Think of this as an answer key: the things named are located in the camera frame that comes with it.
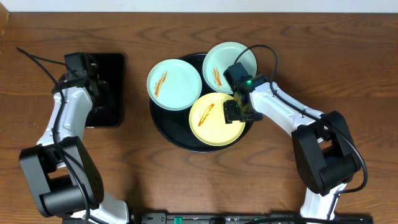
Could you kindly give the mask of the yellow plate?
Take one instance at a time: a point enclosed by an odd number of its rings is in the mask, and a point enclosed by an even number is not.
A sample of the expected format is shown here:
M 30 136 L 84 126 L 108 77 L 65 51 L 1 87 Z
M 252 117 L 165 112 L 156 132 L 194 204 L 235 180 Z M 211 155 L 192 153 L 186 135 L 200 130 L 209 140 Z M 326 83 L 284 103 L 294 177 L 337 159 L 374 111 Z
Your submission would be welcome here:
M 201 142 L 211 146 L 225 146 L 242 135 L 245 123 L 225 122 L 223 103 L 233 100 L 225 93 L 209 93 L 201 96 L 192 106 L 188 121 L 190 128 Z

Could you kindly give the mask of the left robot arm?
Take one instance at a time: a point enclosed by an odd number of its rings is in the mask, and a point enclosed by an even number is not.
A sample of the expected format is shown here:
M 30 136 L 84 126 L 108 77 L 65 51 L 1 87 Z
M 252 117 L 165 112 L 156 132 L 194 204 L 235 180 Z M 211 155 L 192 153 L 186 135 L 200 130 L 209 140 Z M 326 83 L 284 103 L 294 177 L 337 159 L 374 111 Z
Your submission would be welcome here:
M 123 72 L 91 76 L 84 70 L 55 82 L 48 126 L 37 144 L 19 156 L 43 217 L 60 217 L 63 223 L 129 223 L 127 203 L 105 192 L 83 145 L 87 124 L 119 124 L 123 78 Z

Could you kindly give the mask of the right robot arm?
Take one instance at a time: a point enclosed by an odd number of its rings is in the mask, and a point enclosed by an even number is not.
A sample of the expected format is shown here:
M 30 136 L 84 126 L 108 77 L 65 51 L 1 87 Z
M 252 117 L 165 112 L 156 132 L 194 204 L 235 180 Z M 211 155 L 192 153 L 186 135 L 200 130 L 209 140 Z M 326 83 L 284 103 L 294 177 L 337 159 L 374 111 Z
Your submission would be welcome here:
M 260 121 L 264 116 L 292 138 L 295 162 L 307 191 L 300 209 L 304 218 L 335 220 L 335 208 L 343 194 L 364 189 L 367 179 L 354 189 L 346 186 L 357 171 L 367 172 L 343 115 L 311 109 L 286 94 L 264 75 L 225 72 L 234 94 L 224 103 L 227 123 Z

